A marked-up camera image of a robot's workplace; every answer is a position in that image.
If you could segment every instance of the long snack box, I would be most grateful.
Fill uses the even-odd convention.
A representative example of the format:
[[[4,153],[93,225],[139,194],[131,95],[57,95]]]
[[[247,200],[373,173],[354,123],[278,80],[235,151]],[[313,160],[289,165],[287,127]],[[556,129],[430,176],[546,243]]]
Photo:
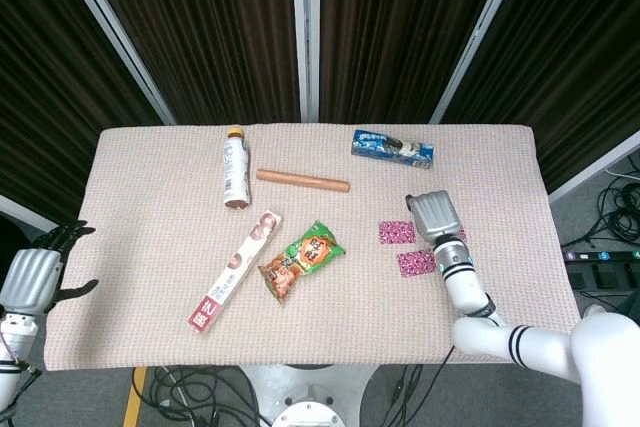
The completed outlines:
[[[189,317],[190,325],[199,332],[204,332],[207,326],[220,315],[225,303],[228,303],[231,294],[253,267],[280,225],[282,225],[282,217],[278,214],[270,210],[262,214],[260,221],[251,229],[251,233],[233,254],[218,280]]]

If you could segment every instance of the yellow bottle cap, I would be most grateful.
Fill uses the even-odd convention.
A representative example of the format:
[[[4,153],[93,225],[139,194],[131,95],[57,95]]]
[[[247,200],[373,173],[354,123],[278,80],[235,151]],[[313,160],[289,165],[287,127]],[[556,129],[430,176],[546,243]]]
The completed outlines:
[[[244,137],[244,130],[242,130],[242,127],[239,125],[234,125],[233,127],[229,127],[229,132],[227,133],[227,135],[231,134],[237,134]]]

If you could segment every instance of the black stripe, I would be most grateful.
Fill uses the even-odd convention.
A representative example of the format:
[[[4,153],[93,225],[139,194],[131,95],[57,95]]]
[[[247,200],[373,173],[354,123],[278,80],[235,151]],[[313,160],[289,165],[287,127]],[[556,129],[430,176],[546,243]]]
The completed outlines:
[[[511,356],[511,360],[513,360],[513,363],[518,365],[520,365],[520,363],[516,360],[516,357],[513,355],[513,338],[515,337],[516,332],[520,327],[523,327],[523,326],[519,325],[518,327],[513,329],[511,331],[511,335],[509,336],[509,355]]]
[[[458,262],[457,264],[450,265],[449,267],[444,269],[441,273],[442,275],[444,275],[447,272],[449,272],[451,269],[455,269],[456,267],[459,267],[461,265],[468,265],[469,267],[473,267],[473,264],[471,262]]]
[[[455,272],[450,272],[447,275],[444,276],[444,280],[447,280],[449,277],[453,277],[456,274],[459,274],[460,272],[475,272],[476,269],[474,269],[473,267],[464,267],[462,269],[456,270]]]
[[[527,326],[524,329],[522,329],[519,333],[518,333],[518,338],[516,339],[516,356],[518,357],[518,360],[520,361],[520,364],[523,367],[526,367],[526,365],[524,365],[524,362],[522,361],[522,357],[520,357],[520,339],[522,338],[522,334],[524,334],[527,329],[530,329],[531,327]]]

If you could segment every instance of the green snack bag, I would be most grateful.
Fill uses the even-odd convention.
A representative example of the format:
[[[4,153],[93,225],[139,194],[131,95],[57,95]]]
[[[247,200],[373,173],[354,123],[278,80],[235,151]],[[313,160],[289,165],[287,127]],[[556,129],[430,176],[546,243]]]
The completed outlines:
[[[259,270],[271,293],[282,303],[298,277],[312,274],[344,253],[331,231],[316,220],[301,238]]]

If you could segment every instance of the black curtain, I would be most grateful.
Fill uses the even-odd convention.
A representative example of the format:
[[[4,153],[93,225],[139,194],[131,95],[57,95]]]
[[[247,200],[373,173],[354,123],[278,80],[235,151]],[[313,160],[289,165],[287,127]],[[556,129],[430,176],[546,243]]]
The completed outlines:
[[[321,0],[321,121],[427,122],[485,1]]]
[[[182,124],[300,120],[293,0],[109,0]]]
[[[100,132],[159,119],[83,0],[0,9],[0,194],[70,221]]]
[[[640,0],[504,0],[443,121],[531,126],[553,191],[640,129]]]

